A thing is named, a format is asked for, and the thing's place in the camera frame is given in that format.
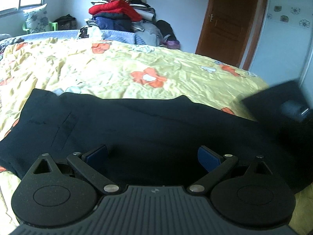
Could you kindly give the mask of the black backpack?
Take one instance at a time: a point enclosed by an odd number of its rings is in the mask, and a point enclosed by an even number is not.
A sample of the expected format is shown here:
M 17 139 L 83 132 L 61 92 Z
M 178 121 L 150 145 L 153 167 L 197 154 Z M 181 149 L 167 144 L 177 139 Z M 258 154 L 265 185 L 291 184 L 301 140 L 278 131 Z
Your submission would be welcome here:
M 156 27 L 161 31 L 164 41 L 176 41 L 177 38 L 174 35 L 174 31 L 169 23 L 165 20 L 158 20 Z

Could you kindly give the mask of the purple bag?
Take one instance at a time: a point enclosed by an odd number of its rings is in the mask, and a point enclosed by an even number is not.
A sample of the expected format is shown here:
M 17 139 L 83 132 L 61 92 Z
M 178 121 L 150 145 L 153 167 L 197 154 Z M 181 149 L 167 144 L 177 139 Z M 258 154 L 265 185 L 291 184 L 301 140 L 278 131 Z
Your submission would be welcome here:
M 168 49 L 180 50 L 180 42 L 178 40 L 167 40 L 163 43 Z

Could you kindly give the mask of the grey garment on pile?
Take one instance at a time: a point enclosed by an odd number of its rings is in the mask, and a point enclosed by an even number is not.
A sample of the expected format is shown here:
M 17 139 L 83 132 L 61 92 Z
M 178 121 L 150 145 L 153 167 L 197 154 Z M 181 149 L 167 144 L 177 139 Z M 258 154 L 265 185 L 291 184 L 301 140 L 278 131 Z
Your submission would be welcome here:
M 157 47 L 163 41 L 161 31 L 150 21 L 132 22 L 132 29 L 147 45 Z

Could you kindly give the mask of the grey white crumpled blanket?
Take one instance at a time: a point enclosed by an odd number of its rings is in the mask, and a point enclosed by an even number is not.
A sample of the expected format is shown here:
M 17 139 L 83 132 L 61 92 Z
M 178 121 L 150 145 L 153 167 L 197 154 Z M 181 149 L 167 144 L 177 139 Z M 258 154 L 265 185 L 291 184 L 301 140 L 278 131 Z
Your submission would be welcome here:
M 0 53 L 3 54 L 5 48 L 9 45 L 23 42 L 23 38 L 12 37 L 10 34 L 0 34 Z

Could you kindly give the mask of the brown wooden door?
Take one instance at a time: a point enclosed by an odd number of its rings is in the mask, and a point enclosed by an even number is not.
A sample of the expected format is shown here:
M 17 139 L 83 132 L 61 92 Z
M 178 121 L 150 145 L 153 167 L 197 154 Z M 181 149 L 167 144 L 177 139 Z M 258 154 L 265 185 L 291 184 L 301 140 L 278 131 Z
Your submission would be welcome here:
M 239 67 L 262 1 L 209 0 L 196 54 Z

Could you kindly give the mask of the green plastic chair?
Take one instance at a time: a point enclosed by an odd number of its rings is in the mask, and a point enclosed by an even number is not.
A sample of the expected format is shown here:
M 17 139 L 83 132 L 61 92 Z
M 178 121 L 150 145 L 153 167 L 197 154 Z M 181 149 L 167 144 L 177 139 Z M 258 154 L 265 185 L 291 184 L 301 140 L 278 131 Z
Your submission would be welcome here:
M 58 23 L 57 22 L 49 22 L 49 26 L 51 27 L 52 31 L 57 31 L 58 30 Z M 26 34 L 31 34 L 30 29 L 27 28 L 26 23 L 24 22 L 22 25 L 22 30 L 26 33 Z

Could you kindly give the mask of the white and striped folded clothes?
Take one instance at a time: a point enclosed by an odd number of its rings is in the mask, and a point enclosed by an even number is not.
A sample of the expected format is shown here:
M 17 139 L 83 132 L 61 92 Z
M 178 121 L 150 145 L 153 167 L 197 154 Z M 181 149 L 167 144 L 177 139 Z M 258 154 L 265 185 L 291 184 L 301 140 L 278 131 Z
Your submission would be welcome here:
M 114 0 L 100 0 L 100 1 L 92 1 L 91 4 L 105 4 L 109 2 L 113 2 Z M 138 14 L 140 14 L 143 20 L 153 22 L 156 18 L 156 11 L 153 7 L 146 3 L 146 0 L 123 0 L 127 2 Z

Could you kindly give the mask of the navy blue jacket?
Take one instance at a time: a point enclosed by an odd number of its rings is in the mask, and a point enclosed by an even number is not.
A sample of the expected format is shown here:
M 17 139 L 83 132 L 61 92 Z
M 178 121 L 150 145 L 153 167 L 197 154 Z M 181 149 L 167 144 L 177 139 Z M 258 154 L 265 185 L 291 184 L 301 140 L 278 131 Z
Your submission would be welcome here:
M 101 30 L 132 32 L 132 20 L 129 16 L 119 13 L 98 13 L 92 17 Z

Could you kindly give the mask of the black bag by wall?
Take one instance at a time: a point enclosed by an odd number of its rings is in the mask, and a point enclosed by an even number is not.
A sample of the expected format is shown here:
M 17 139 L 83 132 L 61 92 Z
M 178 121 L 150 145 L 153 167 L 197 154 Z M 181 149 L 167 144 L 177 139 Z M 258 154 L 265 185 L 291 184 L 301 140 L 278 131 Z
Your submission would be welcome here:
M 76 18 L 67 14 L 56 19 L 54 23 L 58 24 L 58 30 L 76 30 L 77 21 Z

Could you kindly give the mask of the yellow floral bed quilt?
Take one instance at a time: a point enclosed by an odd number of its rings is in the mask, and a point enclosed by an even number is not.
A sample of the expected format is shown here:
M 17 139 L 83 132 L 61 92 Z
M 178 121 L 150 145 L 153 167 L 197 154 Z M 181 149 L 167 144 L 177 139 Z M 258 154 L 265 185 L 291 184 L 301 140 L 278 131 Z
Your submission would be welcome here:
M 179 50 L 109 40 L 25 41 L 8 46 L 1 60 L 1 141 L 18 123 L 34 89 L 101 99 L 185 96 L 258 122 L 242 99 L 267 88 L 255 74 Z M 266 129 L 282 127 L 283 132 L 312 131 L 310 107 L 308 124 L 258 123 Z M 1 166 L 1 234 L 312 234 L 312 183 L 297 193 L 291 189 L 296 206 L 288 224 L 250 230 L 222 218 L 207 196 L 188 193 L 199 179 L 188 186 L 117 184 L 120 192 L 101 197 L 84 219 L 62 227 L 33 227 L 19 223 L 11 206 L 22 179 Z

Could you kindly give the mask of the blue bed sheet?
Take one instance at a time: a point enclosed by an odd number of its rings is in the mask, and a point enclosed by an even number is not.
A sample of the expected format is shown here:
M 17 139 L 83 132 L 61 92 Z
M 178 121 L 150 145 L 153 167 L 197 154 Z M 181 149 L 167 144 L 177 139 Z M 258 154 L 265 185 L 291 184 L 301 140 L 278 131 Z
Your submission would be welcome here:
M 58 39 L 77 39 L 80 34 L 79 30 L 62 30 L 62 31 L 49 31 L 25 34 L 23 36 L 11 37 L 2 40 L 11 41 L 15 39 L 22 38 L 25 41 L 31 40 L 41 40 L 47 38 L 58 38 Z M 115 40 L 122 43 L 134 44 L 134 45 L 145 45 L 146 42 L 137 34 L 125 31 L 115 31 L 115 30 L 101 30 L 101 38 L 106 40 Z

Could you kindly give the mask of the floral white pillow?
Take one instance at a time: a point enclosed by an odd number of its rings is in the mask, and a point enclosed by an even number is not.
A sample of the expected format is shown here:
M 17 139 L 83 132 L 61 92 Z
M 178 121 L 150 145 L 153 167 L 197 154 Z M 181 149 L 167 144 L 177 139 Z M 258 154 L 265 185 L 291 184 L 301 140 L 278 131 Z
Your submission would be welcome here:
M 48 18 L 47 4 L 23 10 L 25 25 L 30 33 L 40 33 L 51 31 L 51 25 Z

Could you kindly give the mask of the red puffy jacket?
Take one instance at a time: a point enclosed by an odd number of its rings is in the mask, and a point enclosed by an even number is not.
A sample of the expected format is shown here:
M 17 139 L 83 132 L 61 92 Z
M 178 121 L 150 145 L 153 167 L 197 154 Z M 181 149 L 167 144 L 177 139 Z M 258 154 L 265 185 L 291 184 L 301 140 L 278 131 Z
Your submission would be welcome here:
M 127 2 L 123 0 L 114 0 L 113 2 L 105 4 L 93 5 L 89 8 L 89 13 L 91 15 L 96 15 L 100 12 L 125 14 L 134 22 L 138 22 L 143 19 L 140 14 L 138 14 Z

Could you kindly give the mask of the black pants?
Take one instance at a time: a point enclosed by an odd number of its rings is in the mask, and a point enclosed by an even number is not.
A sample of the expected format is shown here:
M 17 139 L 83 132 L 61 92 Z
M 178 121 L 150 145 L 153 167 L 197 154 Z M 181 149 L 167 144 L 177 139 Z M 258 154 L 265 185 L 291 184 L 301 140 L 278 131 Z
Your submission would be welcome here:
M 295 192 L 312 183 L 312 131 L 283 132 L 194 103 L 101 99 L 34 89 L 18 123 L 1 141 L 1 166 L 22 178 L 40 154 L 54 159 L 105 146 L 100 172 L 119 185 L 188 186 L 206 174 L 206 146 L 241 165 L 263 155 Z

